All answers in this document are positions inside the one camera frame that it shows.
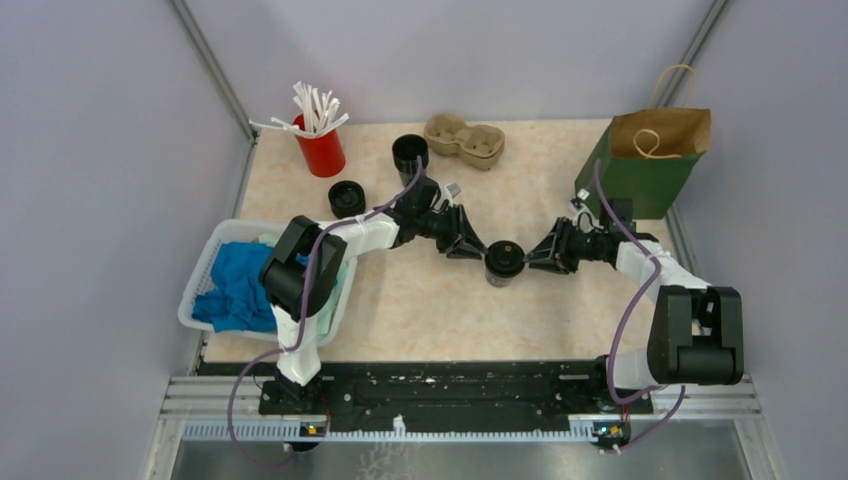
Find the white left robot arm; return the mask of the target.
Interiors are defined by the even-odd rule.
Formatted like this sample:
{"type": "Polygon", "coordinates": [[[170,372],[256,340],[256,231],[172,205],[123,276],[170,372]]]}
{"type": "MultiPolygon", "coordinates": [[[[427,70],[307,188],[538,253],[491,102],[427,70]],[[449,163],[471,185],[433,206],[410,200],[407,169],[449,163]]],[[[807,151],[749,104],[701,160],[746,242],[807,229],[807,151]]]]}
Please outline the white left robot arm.
{"type": "Polygon", "coordinates": [[[259,273],[276,321],[277,369],[288,381],[283,401],[297,413],[319,404],[321,369],[318,327],[324,314],[342,309],[351,264],[367,253],[391,250],[423,237],[450,259],[480,260],[487,248],[452,192],[423,176],[413,179],[387,204],[335,222],[300,215],[291,220],[259,273]]]}

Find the black cup lid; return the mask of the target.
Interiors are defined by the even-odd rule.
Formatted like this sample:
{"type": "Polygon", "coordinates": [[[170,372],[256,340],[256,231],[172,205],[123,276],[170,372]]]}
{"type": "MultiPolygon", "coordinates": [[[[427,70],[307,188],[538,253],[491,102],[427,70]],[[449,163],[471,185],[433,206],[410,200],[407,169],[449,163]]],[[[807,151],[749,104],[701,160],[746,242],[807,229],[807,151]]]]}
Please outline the black cup lid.
{"type": "Polygon", "coordinates": [[[523,271],[524,257],[525,253],[520,245],[513,241],[500,240],[487,248],[484,265],[489,273],[512,278],[523,271]]]}

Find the black printed coffee cup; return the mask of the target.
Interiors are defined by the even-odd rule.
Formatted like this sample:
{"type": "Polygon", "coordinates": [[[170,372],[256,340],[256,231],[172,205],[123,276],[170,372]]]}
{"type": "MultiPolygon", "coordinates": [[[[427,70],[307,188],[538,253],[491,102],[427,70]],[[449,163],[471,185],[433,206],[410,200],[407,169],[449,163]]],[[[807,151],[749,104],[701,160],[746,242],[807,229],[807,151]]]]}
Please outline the black printed coffee cup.
{"type": "Polygon", "coordinates": [[[508,286],[522,271],[522,267],[518,269],[508,269],[506,272],[486,267],[485,278],[490,285],[497,288],[503,288],[508,286]]]}

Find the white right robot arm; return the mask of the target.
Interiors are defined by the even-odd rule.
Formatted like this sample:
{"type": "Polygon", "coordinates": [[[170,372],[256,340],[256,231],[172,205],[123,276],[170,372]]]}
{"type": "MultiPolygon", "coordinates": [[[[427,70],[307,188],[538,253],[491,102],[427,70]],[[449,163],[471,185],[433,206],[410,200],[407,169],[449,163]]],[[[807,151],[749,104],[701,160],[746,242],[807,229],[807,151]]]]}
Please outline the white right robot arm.
{"type": "Polygon", "coordinates": [[[637,231],[632,210],[631,200],[613,198],[603,202],[597,226],[560,217],[524,258],[529,268],[556,274],[572,274],[583,261],[605,262],[638,285],[600,359],[600,376],[586,385],[589,404],[600,412],[661,386],[735,385],[744,374],[740,293],[686,270],[653,235],[637,231]],[[654,305],[647,345],[622,353],[624,329],[641,299],[654,305]]]}

